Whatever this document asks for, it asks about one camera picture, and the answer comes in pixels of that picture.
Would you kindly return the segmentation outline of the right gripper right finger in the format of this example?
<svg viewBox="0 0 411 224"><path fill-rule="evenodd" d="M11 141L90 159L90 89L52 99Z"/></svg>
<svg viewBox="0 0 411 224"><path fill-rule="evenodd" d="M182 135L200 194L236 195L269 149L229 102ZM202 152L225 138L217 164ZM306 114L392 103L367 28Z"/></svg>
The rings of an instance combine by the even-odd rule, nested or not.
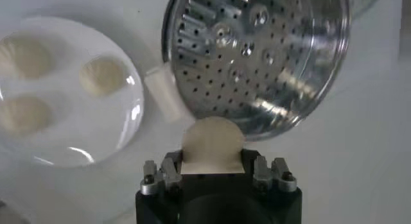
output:
<svg viewBox="0 0 411 224"><path fill-rule="evenodd" d="M250 173L253 186L263 191L276 190L293 193L297 190L297 179L290 171L285 158L277 157L270 165L266 157L256 150L241 151L244 171Z"/></svg>

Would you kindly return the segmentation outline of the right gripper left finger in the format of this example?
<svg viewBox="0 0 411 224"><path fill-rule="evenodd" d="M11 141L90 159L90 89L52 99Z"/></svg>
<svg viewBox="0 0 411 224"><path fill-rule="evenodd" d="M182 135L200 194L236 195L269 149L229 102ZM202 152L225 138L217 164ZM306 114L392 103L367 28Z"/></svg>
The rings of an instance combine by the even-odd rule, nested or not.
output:
<svg viewBox="0 0 411 224"><path fill-rule="evenodd" d="M153 160L146 160L143 165L144 176L140 183L141 194L155 195L162 191L179 190L182 181L181 167L181 150L167 153L160 168Z"/></svg>

